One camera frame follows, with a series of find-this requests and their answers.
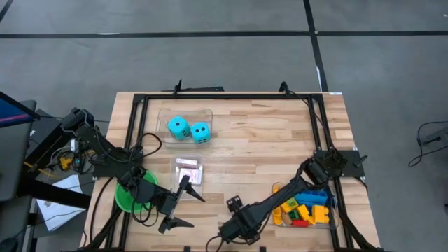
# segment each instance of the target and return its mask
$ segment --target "gray floor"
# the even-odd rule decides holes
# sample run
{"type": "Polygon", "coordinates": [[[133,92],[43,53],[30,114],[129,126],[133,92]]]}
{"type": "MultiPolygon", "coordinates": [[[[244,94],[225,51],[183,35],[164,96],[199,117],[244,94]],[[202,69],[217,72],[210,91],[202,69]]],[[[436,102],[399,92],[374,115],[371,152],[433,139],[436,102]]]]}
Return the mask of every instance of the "gray floor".
{"type": "MultiPolygon", "coordinates": [[[[312,0],[311,7],[318,31],[448,30],[448,1],[312,0]]],[[[4,34],[204,30],[307,30],[307,20],[302,2],[287,0],[14,0],[0,23],[4,34]]],[[[447,119],[448,37],[318,41],[328,87],[344,93],[356,144],[369,155],[381,245],[446,251],[447,152],[407,163],[419,151],[417,127],[447,119]]],[[[171,89],[180,78],[189,88],[276,90],[287,81],[293,90],[319,90],[307,37],[4,39],[0,55],[1,90],[55,116],[79,106],[107,119],[116,92],[171,89]]],[[[84,218],[39,239],[38,251],[77,248],[84,218]]]]}

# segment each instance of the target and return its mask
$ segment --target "wooden tabletop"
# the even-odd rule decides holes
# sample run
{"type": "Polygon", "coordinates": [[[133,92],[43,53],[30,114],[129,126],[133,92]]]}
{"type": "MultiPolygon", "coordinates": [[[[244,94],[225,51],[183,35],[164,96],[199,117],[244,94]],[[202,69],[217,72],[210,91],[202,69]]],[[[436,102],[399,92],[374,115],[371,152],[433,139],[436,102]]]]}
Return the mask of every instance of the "wooden tabletop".
{"type": "MultiPolygon", "coordinates": [[[[133,96],[133,92],[119,92],[115,99],[107,132],[107,139],[115,146],[124,146],[133,96]]],[[[323,97],[335,147],[351,150],[354,140],[342,95],[324,93],[323,97]]],[[[145,132],[155,131],[158,112],[163,108],[213,111],[213,138],[210,147],[186,150],[162,147],[143,161],[144,167],[157,176],[159,184],[170,188],[170,157],[177,153],[202,154],[205,157],[203,197],[206,203],[180,202],[176,208],[175,216],[193,223],[194,228],[178,227],[160,234],[159,224],[144,227],[131,219],[126,251],[182,251],[184,246],[190,246],[194,251],[204,251],[206,242],[218,233],[218,226],[231,217],[226,200],[235,195],[241,197],[243,204],[264,200],[271,194],[273,183],[287,183],[298,165],[315,151],[309,110],[300,100],[150,100],[145,132]]],[[[141,105],[137,111],[134,141],[140,113],[141,105]]],[[[156,146],[157,143],[150,137],[143,140],[146,153],[156,146]]],[[[85,223],[87,233],[93,205],[105,181],[106,178],[103,178],[95,183],[85,223]]],[[[341,178],[341,182],[350,219],[370,243],[379,246],[366,189],[352,178],[341,178]]],[[[101,196],[95,216],[94,235],[111,215],[115,188],[116,182],[113,181],[101,196]]],[[[151,216],[148,223],[152,223],[154,217],[151,216]]],[[[114,246],[118,245],[121,220],[122,217],[115,228],[114,246]]],[[[338,232],[341,246],[344,246],[341,225],[338,232]]],[[[215,251],[218,245],[219,241],[216,239],[209,250],[215,251]]],[[[329,230],[277,227],[272,219],[261,234],[261,240],[254,245],[224,244],[221,250],[258,251],[260,246],[266,246],[268,251],[333,250],[329,230]]]]}

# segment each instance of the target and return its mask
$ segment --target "toy block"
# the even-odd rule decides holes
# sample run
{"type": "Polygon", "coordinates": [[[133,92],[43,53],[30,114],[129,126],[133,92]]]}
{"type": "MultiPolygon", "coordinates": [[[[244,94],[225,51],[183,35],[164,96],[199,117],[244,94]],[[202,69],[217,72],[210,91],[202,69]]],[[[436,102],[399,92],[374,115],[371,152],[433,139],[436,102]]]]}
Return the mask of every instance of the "toy block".
{"type": "Polygon", "coordinates": [[[330,210],[324,206],[314,205],[312,219],[315,223],[328,223],[330,222],[330,217],[328,214],[330,210]]]}
{"type": "Polygon", "coordinates": [[[301,227],[301,228],[307,228],[309,226],[308,220],[293,220],[293,227],[301,227]]]}
{"type": "Polygon", "coordinates": [[[304,192],[298,193],[294,196],[295,200],[299,204],[308,205],[325,205],[328,199],[328,195],[323,190],[306,190],[304,192]]]}
{"type": "MultiPolygon", "coordinates": [[[[274,188],[273,189],[273,193],[276,193],[278,191],[279,191],[279,188],[274,188]]],[[[281,208],[280,208],[280,206],[276,207],[273,210],[272,215],[273,215],[274,223],[276,225],[281,225],[283,223],[282,220],[281,220],[281,208]]]]}
{"type": "Polygon", "coordinates": [[[315,225],[316,224],[316,219],[313,216],[310,216],[308,218],[308,222],[310,225],[315,225]]]}
{"type": "Polygon", "coordinates": [[[289,217],[289,214],[282,212],[281,213],[281,219],[283,220],[283,222],[287,225],[291,225],[293,224],[293,220],[291,220],[291,218],[289,217]]]}
{"type": "Polygon", "coordinates": [[[291,220],[298,220],[300,218],[299,213],[297,212],[296,209],[290,211],[288,214],[289,214],[289,217],[291,217],[291,220]]]}
{"type": "Polygon", "coordinates": [[[288,201],[284,202],[281,205],[281,208],[286,213],[289,213],[290,211],[296,209],[298,206],[299,206],[299,204],[295,201],[294,197],[292,197],[292,198],[288,199],[288,201]]]}
{"type": "Polygon", "coordinates": [[[305,205],[300,205],[297,210],[299,211],[299,215],[300,217],[304,220],[304,221],[308,221],[309,219],[309,211],[307,206],[305,205]]]}
{"type": "Polygon", "coordinates": [[[275,225],[281,225],[283,223],[281,215],[280,216],[274,216],[274,223],[275,223],[275,225]]]}

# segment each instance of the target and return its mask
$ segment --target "green bowl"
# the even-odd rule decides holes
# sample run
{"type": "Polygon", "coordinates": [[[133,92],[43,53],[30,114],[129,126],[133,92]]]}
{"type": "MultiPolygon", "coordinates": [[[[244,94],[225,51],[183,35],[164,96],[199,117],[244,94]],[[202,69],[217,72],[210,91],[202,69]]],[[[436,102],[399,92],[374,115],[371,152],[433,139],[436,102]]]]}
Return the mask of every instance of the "green bowl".
{"type": "MultiPolygon", "coordinates": [[[[149,171],[146,171],[145,176],[143,176],[143,179],[146,181],[149,181],[150,183],[158,184],[157,178],[154,176],[154,174],[150,173],[149,171]]],[[[115,189],[115,201],[117,202],[117,205],[125,212],[130,213],[131,207],[132,207],[132,201],[134,201],[134,198],[131,196],[130,192],[126,192],[123,187],[118,184],[117,188],[115,189]]],[[[151,207],[151,203],[148,202],[145,204],[146,208],[151,207]]],[[[140,214],[141,210],[146,211],[144,208],[141,207],[140,203],[135,203],[134,205],[134,213],[140,214]]]]}

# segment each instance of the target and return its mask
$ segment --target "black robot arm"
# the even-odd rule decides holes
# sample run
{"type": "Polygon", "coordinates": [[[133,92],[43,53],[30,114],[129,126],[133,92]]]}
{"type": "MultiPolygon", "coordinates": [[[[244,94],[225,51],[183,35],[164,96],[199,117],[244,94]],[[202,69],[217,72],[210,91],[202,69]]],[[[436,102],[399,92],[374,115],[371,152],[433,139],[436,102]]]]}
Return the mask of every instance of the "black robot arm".
{"type": "Polygon", "coordinates": [[[297,174],[287,185],[262,202],[243,206],[239,196],[229,199],[227,207],[233,215],[230,220],[219,227],[218,236],[227,243],[239,237],[251,245],[260,239],[260,229],[263,221],[273,209],[283,204],[287,199],[294,197],[297,193],[306,189],[322,188],[327,182],[328,175],[325,169],[315,159],[310,158],[300,165],[297,174]],[[302,171],[308,174],[314,183],[313,185],[301,177],[302,171]]]}
{"type": "Polygon", "coordinates": [[[161,233],[175,227],[194,227],[191,223],[173,217],[184,191],[205,202],[193,189],[189,182],[190,178],[188,176],[182,178],[177,192],[147,182],[143,179],[146,169],[141,166],[143,157],[141,148],[135,146],[131,150],[126,150],[115,147],[99,133],[94,121],[93,115],[88,111],[74,108],[61,124],[64,132],[72,134],[80,145],[92,149],[97,154],[97,158],[93,161],[95,165],[93,176],[115,177],[118,183],[131,193],[136,203],[150,202],[159,213],[165,215],[159,228],[161,233]]]}

